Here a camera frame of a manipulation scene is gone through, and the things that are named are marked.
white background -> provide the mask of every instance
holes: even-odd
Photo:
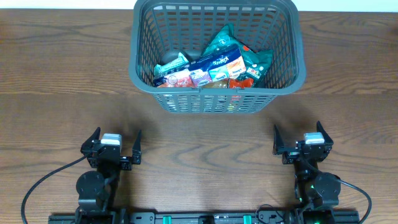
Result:
[[[398,0],[293,0],[293,2],[299,11],[398,12]],[[135,3],[136,0],[0,0],[0,8],[133,9]]]

tabletop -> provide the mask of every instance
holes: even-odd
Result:
[[[142,164],[122,172],[116,205],[159,212],[289,207],[294,168],[272,155],[315,131],[334,140],[321,170],[364,189],[366,223],[398,222],[398,14],[301,12],[307,80],[256,114],[171,114],[128,75],[132,11],[0,11],[0,220],[21,223],[21,202],[50,171],[81,157],[96,127],[142,130]],[[55,174],[27,201],[30,223],[73,213],[86,161]],[[368,202],[342,187],[338,208]]]

green clip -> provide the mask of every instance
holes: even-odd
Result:
[[[172,217],[163,217],[163,224],[172,224]]]
[[[243,216],[243,224],[251,224],[251,215]]]

orange item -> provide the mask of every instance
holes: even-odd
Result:
[[[250,88],[254,83],[252,78],[247,78],[243,81],[229,79],[229,88]]]

gray plastic basket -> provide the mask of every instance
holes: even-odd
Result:
[[[157,63],[183,50],[196,59],[228,23],[235,38],[255,52],[273,49],[273,62],[260,88],[156,88]],[[291,0],[138,0],[134,6],[129,74],[142,91],[174,113],[255,113],[277,95],[304,83],[299,14]]]

